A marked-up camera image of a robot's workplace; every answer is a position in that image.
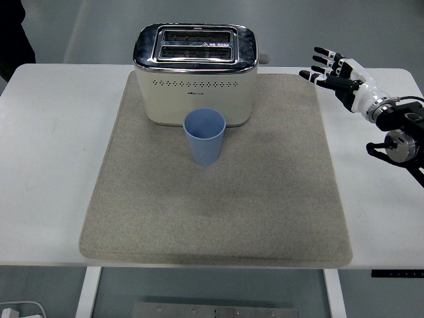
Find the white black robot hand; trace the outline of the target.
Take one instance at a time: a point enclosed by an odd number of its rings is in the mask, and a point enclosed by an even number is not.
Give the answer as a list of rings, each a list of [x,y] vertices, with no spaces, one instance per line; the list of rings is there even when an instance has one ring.
[[[376,80],[356,60],[321,47],[315,47],[313,60],[320,66],[301,70],[299,75],[316,86],[335,92],[336,98],[351,113],[370,120],[370,111],[392,98],[378,89]]]

